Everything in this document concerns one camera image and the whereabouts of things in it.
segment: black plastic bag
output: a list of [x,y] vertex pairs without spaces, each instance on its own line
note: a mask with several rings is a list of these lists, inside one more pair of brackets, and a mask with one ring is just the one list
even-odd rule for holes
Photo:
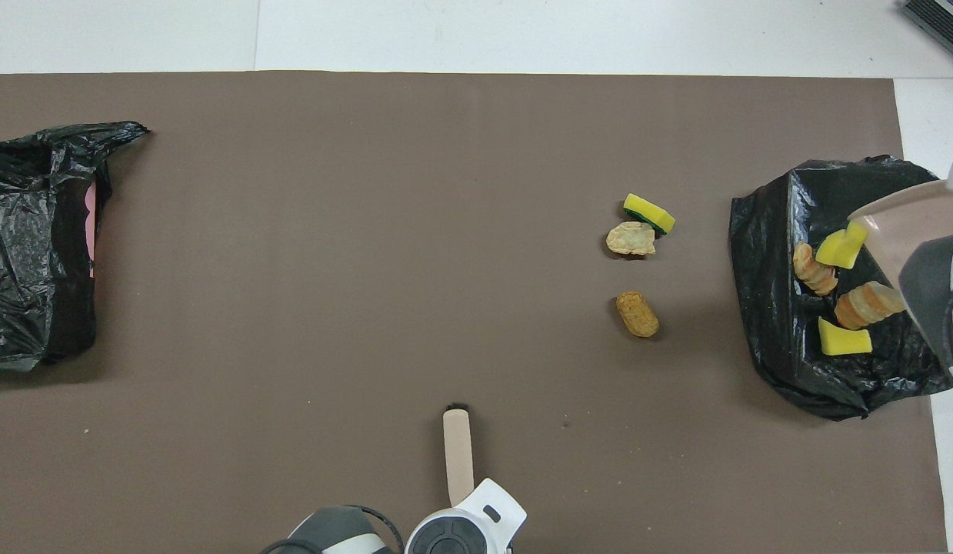
[[867,281],[891,284],[862,249],[838,287],[818,297],[800,283],[794,246],[817,249],[856,209],[936,179],[927,169],[881,155],[862,162],[810,161],[744,199],[733,199],[729,250],[743,327],[757,373],[785,399],[815,415],[865,418],[892,400],[950,389],[947,372],[906,312],[868,327],[871,354],[824,355],[818,317],[835,322],[835,301]]
[[88,234],[111,194],[106,160],[147,132],[83,124],[0,142],[0,369],[29,372],[92,346]]

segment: brown mat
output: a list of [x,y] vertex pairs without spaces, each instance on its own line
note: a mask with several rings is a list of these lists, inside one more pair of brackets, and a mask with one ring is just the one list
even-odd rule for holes
[[[451,401],[519,552],[946,549],[927,399],[780,399],[726,245],[730,197],[900,155],[890,81],[0,76],[0,139],[118,119],[155,132],[114,157],[96,347],[0,375],[0,552],[255,552],[339,502],[410,532]],[[645,260],[604,250],[627,192],[678,218]]]

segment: yellow sponge piece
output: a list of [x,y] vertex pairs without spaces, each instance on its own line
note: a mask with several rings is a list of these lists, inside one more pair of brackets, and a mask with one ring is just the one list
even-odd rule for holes
[[627,199],[623,202],[623,211],[648,222],[656,232],[662,235],[667,235],[674,228],[674,218],[671,214],[635,194],[627,194]]
[[867,234],[869,231],[863,225],[850,221],[847,228],[828,235],[818,247],[815,259],[825,265],[852,269]]
[[850,331],[818,318],[818,336],[821,337],[821,351],[825,355],[864,354],[873,351],[873,341],[869,331],[861,329]]

